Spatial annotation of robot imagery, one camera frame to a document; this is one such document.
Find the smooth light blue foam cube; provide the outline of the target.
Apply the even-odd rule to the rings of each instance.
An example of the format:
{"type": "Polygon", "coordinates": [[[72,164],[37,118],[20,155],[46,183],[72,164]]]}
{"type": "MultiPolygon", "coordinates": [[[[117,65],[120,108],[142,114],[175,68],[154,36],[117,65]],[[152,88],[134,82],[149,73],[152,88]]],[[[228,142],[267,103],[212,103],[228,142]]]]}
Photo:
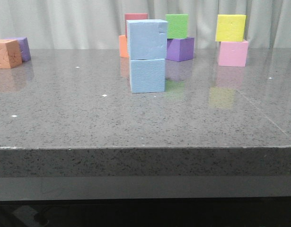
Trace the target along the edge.
{"type": "Polygon", "coordinates": [[[165,59],[130,60],[132,93],[165,91],[165,59]]]}

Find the textured light blue foam cube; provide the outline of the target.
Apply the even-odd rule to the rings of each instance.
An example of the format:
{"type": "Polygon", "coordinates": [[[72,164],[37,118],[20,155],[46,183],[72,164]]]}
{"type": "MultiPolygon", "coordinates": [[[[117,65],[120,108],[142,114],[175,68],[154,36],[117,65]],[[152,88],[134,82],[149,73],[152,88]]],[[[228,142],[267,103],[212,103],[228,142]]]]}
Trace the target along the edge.
{"type": "Polygon", "coordinates": [[[167,32],[168,22],[165,20],[127,20],[127,41],[130,59],[166,58],[167,32]]]}

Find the large purple foam cube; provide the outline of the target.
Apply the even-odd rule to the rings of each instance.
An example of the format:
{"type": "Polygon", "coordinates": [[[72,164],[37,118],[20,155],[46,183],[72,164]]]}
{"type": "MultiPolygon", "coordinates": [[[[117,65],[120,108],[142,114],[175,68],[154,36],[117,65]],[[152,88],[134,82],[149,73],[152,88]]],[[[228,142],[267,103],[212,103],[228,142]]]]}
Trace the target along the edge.
{"type": "Polygon", "coordinates": [[[194,37],[167,39],[167,60],[187,61],[194,58],[194,37]]]}

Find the orange foam cube under red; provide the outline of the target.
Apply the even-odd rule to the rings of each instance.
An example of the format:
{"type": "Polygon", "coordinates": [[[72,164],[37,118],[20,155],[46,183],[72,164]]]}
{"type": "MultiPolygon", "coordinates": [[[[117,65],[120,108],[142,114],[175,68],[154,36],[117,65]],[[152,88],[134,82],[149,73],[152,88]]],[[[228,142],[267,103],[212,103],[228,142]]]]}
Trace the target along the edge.
{"type": "Polygon", "coordinates": [[[119,36],[119,53],[120,57],[129,58],[126,35],[119,36]]]}

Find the green foam cube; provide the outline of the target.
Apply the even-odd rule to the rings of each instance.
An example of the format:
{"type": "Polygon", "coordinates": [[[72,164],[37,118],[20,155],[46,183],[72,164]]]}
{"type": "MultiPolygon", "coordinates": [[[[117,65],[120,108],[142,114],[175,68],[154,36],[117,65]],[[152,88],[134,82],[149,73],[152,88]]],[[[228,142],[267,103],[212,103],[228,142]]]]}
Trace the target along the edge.
{"type": "Polygon", "coordinates": [[[168,22],[167,39],[187,38],[188,14],[166,14],[168,22]]]}

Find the red foam cube on orange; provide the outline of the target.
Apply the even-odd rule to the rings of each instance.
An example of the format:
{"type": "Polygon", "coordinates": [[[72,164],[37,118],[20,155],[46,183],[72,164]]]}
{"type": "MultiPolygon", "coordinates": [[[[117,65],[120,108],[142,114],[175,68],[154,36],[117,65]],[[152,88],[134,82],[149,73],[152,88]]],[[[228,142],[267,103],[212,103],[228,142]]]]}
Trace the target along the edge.
{"type": "Polygon", "coordinates": [[[125,36],[127,36],[127,20],[140,20],[148,19],[148,13],[125,13],[124,22],[125,22],[125,36]]]}

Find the pink foam cube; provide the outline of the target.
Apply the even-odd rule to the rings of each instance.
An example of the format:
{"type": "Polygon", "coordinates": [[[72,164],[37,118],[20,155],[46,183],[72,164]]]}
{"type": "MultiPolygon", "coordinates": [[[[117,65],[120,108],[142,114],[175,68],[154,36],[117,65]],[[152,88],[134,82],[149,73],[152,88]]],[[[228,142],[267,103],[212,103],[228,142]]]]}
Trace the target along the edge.
{"type": "Polygon", "coordinates": [[[220,42],[219,66],[245,67],[247,60],[248,41],[220,42]]]}

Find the yellow foam cube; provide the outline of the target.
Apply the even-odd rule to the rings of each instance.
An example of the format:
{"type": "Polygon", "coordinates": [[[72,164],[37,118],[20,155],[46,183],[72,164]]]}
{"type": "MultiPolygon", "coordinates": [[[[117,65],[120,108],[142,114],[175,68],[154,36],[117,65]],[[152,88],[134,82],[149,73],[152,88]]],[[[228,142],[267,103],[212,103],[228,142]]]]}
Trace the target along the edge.
{"type": "Polygon", "coordinates": [[[246,15],[219,14],[216,27],[216,42],[242,42],[246,24],[246,15]]]}

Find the grey pleated curtain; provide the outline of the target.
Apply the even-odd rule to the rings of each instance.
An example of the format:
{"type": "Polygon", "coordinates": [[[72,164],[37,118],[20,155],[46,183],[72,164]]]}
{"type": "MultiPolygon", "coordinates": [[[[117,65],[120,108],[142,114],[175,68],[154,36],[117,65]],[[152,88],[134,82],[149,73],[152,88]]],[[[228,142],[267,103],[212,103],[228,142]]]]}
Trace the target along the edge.
{"type": "Polygon", "coordinates": [[[0,0],[0,39],[32,49],[116,49],[126,13],[187,14],[195,47],[216,47],[218,14],[244,14],[251,48],[291,48],[291,0],[0,0]]]}

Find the small purple foam cube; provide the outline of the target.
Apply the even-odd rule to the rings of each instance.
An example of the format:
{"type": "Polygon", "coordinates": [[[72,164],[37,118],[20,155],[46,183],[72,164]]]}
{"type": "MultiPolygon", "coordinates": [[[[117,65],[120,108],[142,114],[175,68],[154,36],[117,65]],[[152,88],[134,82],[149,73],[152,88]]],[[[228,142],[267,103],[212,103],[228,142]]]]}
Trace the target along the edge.
{"type": "Polygon", "coordinates": [[[28,45],[27,37],[11,37],[9,39],[15,39],[19,43],[21,58],[23,62],[31,60],[30,49],[28,45]]]}

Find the dented orange foam cube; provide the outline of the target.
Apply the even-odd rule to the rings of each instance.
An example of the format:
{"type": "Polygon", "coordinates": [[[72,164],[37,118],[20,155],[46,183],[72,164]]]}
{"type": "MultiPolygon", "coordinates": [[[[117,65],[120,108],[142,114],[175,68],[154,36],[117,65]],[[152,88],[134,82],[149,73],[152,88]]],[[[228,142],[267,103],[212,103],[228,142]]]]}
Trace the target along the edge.
{"type": "Polygon", "coordinates": [[[11,69],[22,64],[19,43],[15,39],[0,39],[0,69],[11,69]]]}

